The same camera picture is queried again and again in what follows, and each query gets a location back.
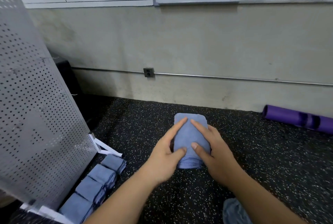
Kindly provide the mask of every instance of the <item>electrical outlet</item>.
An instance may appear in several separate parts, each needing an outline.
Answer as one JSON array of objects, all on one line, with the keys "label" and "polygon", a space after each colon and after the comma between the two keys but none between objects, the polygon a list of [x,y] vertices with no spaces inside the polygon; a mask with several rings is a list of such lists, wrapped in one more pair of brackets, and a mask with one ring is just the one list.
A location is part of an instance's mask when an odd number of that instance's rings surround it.
[{"label": "electrical outlet", "polygon": [[154,68],[144,68],[144,76],[145,77],[154,77]]}]

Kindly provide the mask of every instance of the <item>concrete wall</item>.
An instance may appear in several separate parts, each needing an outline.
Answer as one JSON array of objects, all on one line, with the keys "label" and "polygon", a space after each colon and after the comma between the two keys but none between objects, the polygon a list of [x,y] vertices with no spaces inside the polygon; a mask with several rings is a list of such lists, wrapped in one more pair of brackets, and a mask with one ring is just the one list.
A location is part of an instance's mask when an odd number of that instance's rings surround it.
[{"label": "concrete wall", "polygon": [[[333,5],[31,9],[48,48],[72,66],[333,83]],[[333,87],[75,70],[87,93],[333,116]]]}]

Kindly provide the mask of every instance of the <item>purple tube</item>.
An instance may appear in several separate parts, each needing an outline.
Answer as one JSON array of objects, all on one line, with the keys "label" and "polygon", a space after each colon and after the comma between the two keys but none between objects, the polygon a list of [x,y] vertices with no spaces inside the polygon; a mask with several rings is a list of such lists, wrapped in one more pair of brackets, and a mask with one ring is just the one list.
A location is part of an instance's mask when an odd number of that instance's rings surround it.
[{"label": "purple tube", "polygon": [[265,119],[333,134],[333,118],[303,113],[271,105],[266,105],[264,107],[262,116]]}]

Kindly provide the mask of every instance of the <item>blue towel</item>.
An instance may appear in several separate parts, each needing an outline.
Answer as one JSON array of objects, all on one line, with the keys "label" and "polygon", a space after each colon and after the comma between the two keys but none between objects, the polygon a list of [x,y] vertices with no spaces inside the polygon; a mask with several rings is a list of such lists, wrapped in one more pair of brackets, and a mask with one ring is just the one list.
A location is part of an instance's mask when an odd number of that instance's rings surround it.
[{"label": "blue towel", "polygon": [[252,224],[250,217],[236,199],[227,199],[223,203],[224,224]]},{"label": "blue towel", "polygon": [[122,171],[125,169],[126,167],[126,163],[127,161],[118,157],[118,156],[114,156],[111,154],[108,154],[104,160],[101,162],[101,164],[111,170],[114,170],[115,172],[117,172],[119,175],[122,173]]},{"label": "blue towel", "polygon": [[116,183],[117,173],[100,164],[97,164],[88,174],[93,180],[104,185],[106,190],[111,189]]},{"label": "blue towel", "polygon": [[204,148],[204,150],[210,154],[210,145],[209,142],[203,137],[195,126],[192,125],[191,119],[201,123],[205,128],[208,128],[206,118],[201,114],[192,114],[192,113],[177,113],[174,116],[174,123],[176,124],[182,118],[187,117],[188,120],[185,124],[179,129],[176,136],[174,137],[174,146],[173,150],[176,151],[181,147],[186,147],[187,152],[185,156],[179,161],[178,168],[181,169],[191,169],[191,168],[201,168],[202,159],[195,153],[191,147],[192,142],[198,143]]},{"label": "blue towel", "polygon": [[59,209],[59,213],[64,215],[74,224],[81,224],[84,222],[93,211],[93,204],[76,193],[73,193]]},{"label": "blue towel", "polygon": [[103,184],[93,180],[91,177],[85,177],[76,187],[75,192],[98,206],[105,199],[106,190]]}]

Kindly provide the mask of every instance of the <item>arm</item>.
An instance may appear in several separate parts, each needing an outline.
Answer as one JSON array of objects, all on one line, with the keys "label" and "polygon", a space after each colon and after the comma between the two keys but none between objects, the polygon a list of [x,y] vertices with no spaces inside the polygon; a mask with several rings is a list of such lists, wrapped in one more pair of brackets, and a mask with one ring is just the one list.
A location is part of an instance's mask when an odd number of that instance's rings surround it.
[{"label": "arm", "polygon": [[242,170],[216,128],[208,125],[207,129],[194,120],[191,123],[210,143],[211,155],[197,143],[193,142],[192,148],[213,179],[235,194],[254,224],[306,223]]},{"label": "arm", "polygon": [[157,142],[147,162],[116,190],[85,222],[85,224],[136,223],[146,200],[160,183],[174,173],[178,161],[185,155],[181,148],[172,153],[170,142],[187,121],[182,119]]}]

